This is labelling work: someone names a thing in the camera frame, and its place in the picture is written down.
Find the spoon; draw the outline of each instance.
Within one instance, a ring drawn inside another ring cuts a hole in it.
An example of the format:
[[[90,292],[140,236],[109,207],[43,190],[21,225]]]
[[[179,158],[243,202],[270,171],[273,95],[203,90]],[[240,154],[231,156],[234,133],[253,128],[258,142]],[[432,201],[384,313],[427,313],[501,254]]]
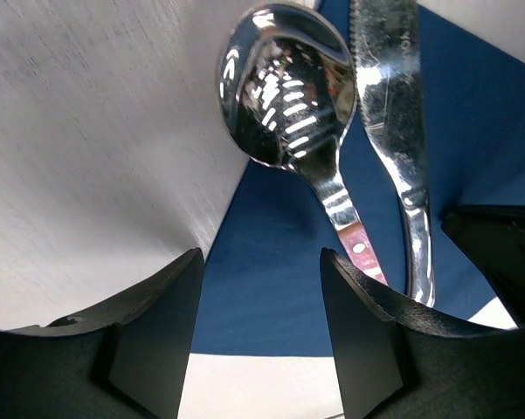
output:
[[[237,145],[258,163],[305,179],[351,262],[386,284],[339,170],[356,108],[355,68],[341,35],[299,5],[250,10],[221,55],[218,87]]]
[[[415,0],[351,0],[360,114],[394,182],[404,219],[408,295],[435,302],[429,175]]]

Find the blue napkin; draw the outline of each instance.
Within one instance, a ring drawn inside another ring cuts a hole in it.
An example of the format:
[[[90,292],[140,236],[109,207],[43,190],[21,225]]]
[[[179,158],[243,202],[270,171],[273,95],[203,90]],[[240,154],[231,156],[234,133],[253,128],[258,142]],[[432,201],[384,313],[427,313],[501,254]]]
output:
[[[321,8],[346,39],[348,7],[327,0]],[[467,319],[494,293],[441,231],[441,217],[465,203],[525,205],[525,65],[428,10],[419,18],[436,308]],[[341,166],[386,278],[403,291],[396,193],[358,117]],[[208,258],[193,352],[331,356],[322,247],[343,252],[309,187],[250,163]]]

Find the knife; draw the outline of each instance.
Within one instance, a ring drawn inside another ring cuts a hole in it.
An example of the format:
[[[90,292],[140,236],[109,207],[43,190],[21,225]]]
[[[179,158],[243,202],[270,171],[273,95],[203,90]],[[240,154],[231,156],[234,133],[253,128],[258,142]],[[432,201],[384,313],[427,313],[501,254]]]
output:
[[[351,0],[350,49],[355,54],[360,114],[402,209],[408,295],[435,301],[429,175],[413,0]]]

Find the knife handle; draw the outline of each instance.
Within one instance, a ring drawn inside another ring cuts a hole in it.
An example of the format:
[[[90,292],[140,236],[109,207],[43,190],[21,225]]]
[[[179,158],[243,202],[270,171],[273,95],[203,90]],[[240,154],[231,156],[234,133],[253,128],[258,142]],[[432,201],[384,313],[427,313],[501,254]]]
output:
[[[369,236],[361,221],[338,230],[338,237],[348,253],[351,263],[365,275],[387,285],[381,265],[370,244]]]
[[[432,267],[431,222],[427,204],[405,208],[405,248],[408,265],[407,295],[421,304],[433,307],[435,303],[435,277]]]

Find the black plastic part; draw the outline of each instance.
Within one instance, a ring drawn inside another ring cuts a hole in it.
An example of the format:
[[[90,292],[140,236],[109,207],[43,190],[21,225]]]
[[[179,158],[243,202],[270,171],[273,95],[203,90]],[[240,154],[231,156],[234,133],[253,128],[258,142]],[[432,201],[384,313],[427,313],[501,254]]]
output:
[[[516,324],[525,324],[525,207],[459,207],[442,228],[483,273]]]
[[[188,251],[47,327],[0,332],[0,418],[177,418],[203,274]]]
[[[321,282],[346,419],[525,418],[525,326],[437,312],[333,251]]]

